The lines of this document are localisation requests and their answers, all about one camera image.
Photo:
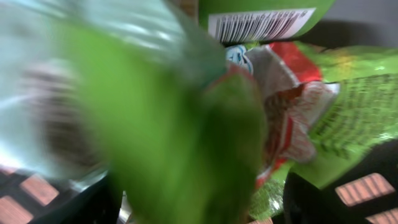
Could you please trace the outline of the green snack bag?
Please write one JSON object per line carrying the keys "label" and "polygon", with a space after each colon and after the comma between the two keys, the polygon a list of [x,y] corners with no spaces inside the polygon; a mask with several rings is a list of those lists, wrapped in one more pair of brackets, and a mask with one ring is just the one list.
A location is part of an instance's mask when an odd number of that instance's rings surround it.
{"label": "green snack bag", "polygon": [[267,120],[266,140],[241,131],[254,170],[219,166],[225,182],[203,213],[222,221],[245,205],[244,193],[266,181],[285,160],[294,175],[287,214],[301,208],[310,221],[397,222],[397,50],[352,46],[319,52],[300,42],[275,42],[248,52]]}

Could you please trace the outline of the green cup noodles container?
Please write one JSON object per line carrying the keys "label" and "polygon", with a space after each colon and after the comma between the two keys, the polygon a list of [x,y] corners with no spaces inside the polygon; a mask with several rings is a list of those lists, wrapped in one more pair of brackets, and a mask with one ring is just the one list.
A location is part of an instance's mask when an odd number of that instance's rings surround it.
{"label": "green cup noodles container", "polygon": [[199,0],[198,21],[223,44],[291,39],[308,32],[334,0]]}

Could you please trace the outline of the teal snack packet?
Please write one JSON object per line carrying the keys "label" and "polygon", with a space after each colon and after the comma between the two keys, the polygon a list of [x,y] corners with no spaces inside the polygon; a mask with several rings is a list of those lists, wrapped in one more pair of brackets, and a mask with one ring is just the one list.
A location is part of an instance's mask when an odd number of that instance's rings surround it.
{"label": "teal snack packet", "polygon": [[2,1],[1,165],[91,185],[106,170],[81,118],[81,76],[60,50],[56,22],[79,21],[186,80],[205,86],[226,69],[224,48],[173,1]]}

